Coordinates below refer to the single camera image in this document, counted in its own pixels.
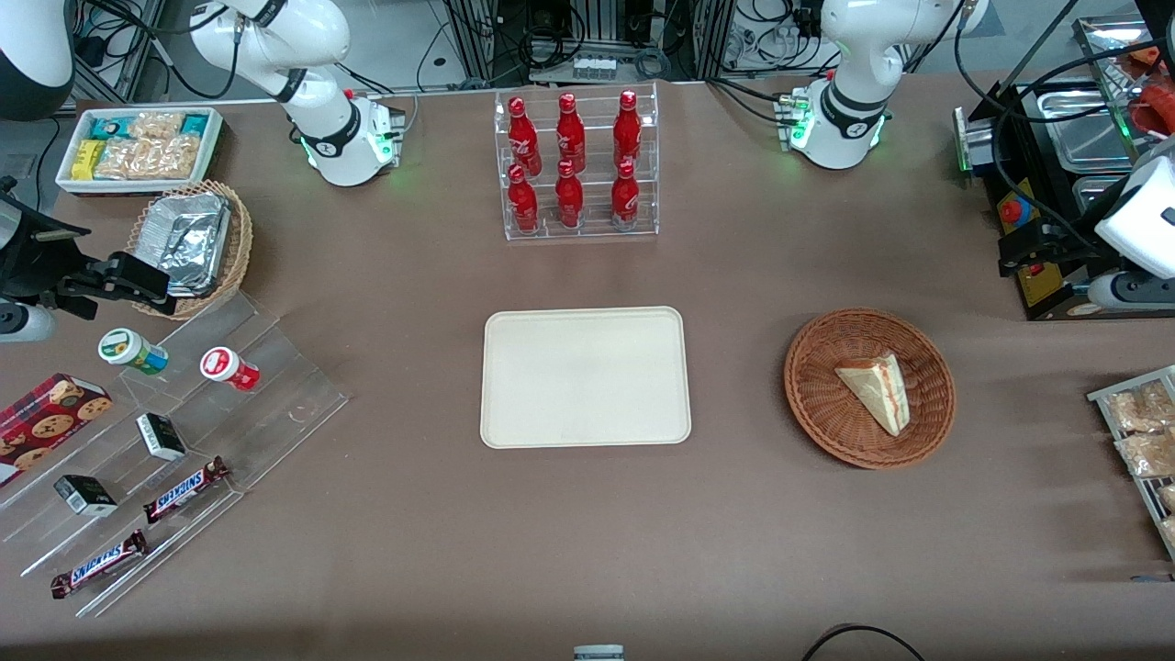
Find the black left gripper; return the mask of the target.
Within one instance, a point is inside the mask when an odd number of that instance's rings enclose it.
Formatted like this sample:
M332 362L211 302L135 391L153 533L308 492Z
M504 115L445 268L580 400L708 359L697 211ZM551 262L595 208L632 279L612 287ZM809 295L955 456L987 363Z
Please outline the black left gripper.
M1029 218L1019 225L1019 231L1023 232L1023 238L1018 232L1008 232L998 241L1001 277L1010 277L1021 267L1038 263L1070 263L1104 256L1100 244L1052 221Z

